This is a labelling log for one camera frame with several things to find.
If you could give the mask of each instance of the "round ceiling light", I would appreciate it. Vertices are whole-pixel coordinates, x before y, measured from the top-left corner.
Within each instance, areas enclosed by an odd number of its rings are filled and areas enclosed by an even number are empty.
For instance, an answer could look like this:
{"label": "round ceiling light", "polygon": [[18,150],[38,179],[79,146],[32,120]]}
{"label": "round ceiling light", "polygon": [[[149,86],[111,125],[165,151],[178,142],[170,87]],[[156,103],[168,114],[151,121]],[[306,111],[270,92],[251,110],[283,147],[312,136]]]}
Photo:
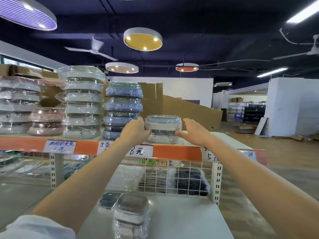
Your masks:
{"label": "round ceiling light", "polygon": [[176,70],[180,72],[194,72],[198,70],[198,64],[194,64],[194,63],[182,63],[182,64],[177,64],[176,66],[182,66],[182,67],[176,67]]}
{"label": "round ceiling light", "polygon": [[38,30],[57,28],[54,14],[35,0],[0,0],[0,17]]}
{"label": "round ceiling light", "polygon": [[163,38],[149,28],[129,28],[124,32],[124,43],[140,51],[154,51],[162,47]]}
{"label": "round ceiling light", "polygon": [[233,84],[232,82],[219,82],[219,83],[216,83],[215,86],[230,86],[232,84]]}
{"label": "round ceiling light", "polygon": [[122,74],[133,74],[138,72],[138,66],[129,64],[129,63],[121,63],[121,62],[111,62],[105,65],[105,68],[108,71],[122,73]]}

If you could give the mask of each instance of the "person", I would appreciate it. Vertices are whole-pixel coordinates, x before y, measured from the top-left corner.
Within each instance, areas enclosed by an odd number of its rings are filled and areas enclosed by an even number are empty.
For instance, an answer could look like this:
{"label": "person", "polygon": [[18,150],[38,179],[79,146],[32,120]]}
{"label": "person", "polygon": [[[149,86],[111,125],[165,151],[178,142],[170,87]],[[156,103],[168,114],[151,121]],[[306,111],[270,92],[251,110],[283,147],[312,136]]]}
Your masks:
{"label": "person", "polygon": [[[188,133],[175,134],[213,152],[279,237],[319,237],[318,201],[212,135],[194,120],[186,118],[184,122]],[[131,120],[109,148],[64,181],[29,215],[20,216],[8,225],[0,239],[75,238],[122,159],[150,133],[145,130],[142,118]]]}

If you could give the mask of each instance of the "ceiling fan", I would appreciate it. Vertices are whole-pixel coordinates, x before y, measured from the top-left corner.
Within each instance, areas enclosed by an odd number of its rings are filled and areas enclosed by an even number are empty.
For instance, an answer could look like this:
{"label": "ceiling fan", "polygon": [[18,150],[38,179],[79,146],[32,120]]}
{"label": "ceiling fan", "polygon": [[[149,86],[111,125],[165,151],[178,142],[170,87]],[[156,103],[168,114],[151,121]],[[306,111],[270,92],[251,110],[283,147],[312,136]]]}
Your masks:
{"label": "ceiling fan", "polygon": [[285,59],[285,58],[290,58],[290,57],[295,57],[295,56],[301,56],[301,55],[315,55],[315,54],[319,54],[319,47],[317,47],[316,43],[317,43],[317,39],[319,39],[319,34],[314,35],[314,45],[311,48],[311,51],[306,52],[306,53],[296,53],[296,54],[292,54],[292,55],[287,55],[287,56],[280,56],[280,57],[275,57],[273,58],[273,60],[281,60],[281,59]]}
{"label": "ceiling fan", "polygon": [[103,42],[102,41],[99,41],[99,40],[96,40],[94,38],[94,36],[92,37],[92,41],[91,41],[91,47],[92,49],[88,50],[88,49],[77,49],[77,48],[70,48],[70,47],[65,47],[66,49],[70,50],[70,51],[77,51],[77,52],[90,52],[90,53],[93,53],[93,54],[98,54],[98,55],[101,55],[105,58],[108,58],[109,60],[112,60],[112,61],[117,61],[118,59],[116,58],[113,58],[111,56],[108,56],[106,54],[103,54],[103,53],[100,53],[99,52],[99,49],[103,46]]}

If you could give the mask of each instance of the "wooden floor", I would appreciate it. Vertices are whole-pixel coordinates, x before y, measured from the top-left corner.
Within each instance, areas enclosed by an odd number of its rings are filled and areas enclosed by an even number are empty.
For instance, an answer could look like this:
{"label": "wooden floor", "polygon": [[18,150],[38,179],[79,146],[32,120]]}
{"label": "wooden floor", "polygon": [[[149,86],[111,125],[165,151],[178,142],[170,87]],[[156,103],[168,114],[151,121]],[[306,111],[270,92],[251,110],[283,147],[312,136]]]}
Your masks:
{"label": "wooden floor", "polygon": [[[319,201],[319,141],[259,138],[238,134],[233,123],[222,122],[220,132],[267,152],[269,169]],[[235,239],[274,239],[276,233],[243,194],[227,171],[223,171],[219,208]]]}

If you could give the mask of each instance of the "hand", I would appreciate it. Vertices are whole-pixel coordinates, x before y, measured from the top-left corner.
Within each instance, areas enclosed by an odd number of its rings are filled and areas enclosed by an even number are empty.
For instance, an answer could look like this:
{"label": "hand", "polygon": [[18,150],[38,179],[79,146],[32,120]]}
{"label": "hand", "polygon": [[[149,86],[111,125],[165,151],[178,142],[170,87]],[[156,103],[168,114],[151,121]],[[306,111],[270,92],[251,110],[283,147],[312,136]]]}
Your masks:
{"label": "hand", "polygon": [[152,130],[144,129],[144,120],[139,117],[137,120],[131,120],[123,128],[121,132],[120,140],[125,140],[132,146],[142,144],[150,136]]}
{"label": "hand", "polygon": [[191,144],[197,146],[206,146],[209,142],[211,134],[202,125],[191,120],[189,118],[184,118],[183,121],[186,124],[186,129],[188,133],[185,132],[175,132],[175,135],[185,139]]}

